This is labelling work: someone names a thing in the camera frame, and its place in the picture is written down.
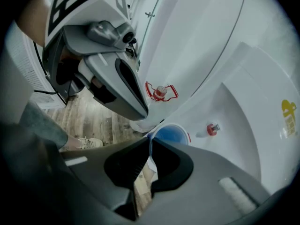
black cable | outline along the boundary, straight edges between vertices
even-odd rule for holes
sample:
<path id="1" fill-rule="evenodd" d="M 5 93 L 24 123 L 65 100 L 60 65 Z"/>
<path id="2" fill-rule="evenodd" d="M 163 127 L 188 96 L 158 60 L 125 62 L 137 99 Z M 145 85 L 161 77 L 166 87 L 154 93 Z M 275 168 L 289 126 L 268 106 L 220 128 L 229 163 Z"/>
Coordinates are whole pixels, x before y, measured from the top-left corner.
<path id="1" fill-rule="evenodd" d="M 49 95 L 58 94 L 58 92 L 47 92 L 47 91 L 42 91 L 42 90 L 34 90 L 34 92 L 40 92 L 40 93 L 45 93 L 45 94 L 49 94 Z"/>

white bottle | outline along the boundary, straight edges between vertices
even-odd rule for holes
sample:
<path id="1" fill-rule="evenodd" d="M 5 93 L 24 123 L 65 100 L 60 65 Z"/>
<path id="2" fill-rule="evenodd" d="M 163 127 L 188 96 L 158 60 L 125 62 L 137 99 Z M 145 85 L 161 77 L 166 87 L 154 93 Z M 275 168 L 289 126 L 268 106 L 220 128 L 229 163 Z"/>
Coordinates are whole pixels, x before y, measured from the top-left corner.
<path id="1" fill-rule="evenodd" d="M 158 86 L 152 97 L 146 98 L 148 106 L 148 117 L 141 121 L 130 121 L 129 124 L 134 131 L 146 133 L 158 125 L 168 114 L 168 103 L 164 102 L 167 89 Z"/>

wooden floor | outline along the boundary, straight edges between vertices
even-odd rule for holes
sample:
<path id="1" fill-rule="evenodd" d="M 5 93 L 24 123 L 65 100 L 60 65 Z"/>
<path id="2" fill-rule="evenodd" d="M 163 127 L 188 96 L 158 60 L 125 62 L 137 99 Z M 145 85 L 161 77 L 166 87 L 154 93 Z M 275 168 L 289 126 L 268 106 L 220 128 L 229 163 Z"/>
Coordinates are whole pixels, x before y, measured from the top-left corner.
<path id="1" fill-rule="evenodd" d="M 103 141 L 104 146 L 142 137 L 141 133 L 130 127 L 128 119 L 102 106 L 86 88 L 72 97 L 66 108 L 48 109 L 46 113 L 69 135 L 76 138 L 98 138 Z M 150 181 L 153 174 L 146 164 L 135 181 L 139 215 L 151 201 Z"/>

yellow logo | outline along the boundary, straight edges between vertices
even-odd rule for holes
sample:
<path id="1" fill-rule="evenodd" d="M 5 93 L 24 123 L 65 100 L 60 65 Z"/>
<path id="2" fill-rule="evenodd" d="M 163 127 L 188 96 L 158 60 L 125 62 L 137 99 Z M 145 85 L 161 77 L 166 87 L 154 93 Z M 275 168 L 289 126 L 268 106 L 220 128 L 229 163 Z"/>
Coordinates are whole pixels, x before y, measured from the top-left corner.
<path id="1" fill-rule="evenodd" d="M 295 133 L 295 125 L 296 125 L 296 119 L 295 119 L 295 110 L 296 110 L 296 104 L 295 103 L 289 103 L 288 100 L 283 100 L 281 104 L 283 117 L 285 118 L 286 127 L 288 130 L 288 135 L 292 135 Z"/>

red fitting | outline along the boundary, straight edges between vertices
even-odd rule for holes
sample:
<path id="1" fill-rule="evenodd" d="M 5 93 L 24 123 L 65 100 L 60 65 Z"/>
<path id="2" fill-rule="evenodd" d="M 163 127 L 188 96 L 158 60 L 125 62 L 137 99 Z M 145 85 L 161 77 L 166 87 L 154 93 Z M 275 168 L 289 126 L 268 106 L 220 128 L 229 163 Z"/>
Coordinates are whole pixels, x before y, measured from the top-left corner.
<path id="1" fill-rule="evenodd" d="M 211 124 L 209 124 L 209 125 L 206 127 L 207 133 L 208 133 L 210 136 L 215 136 L 215 135 L 217 135 L 217 131 L 212 130 L 212 127 L 213 127 L 213 126 L 214 126 L 214 125 L 211 123 Z"/>

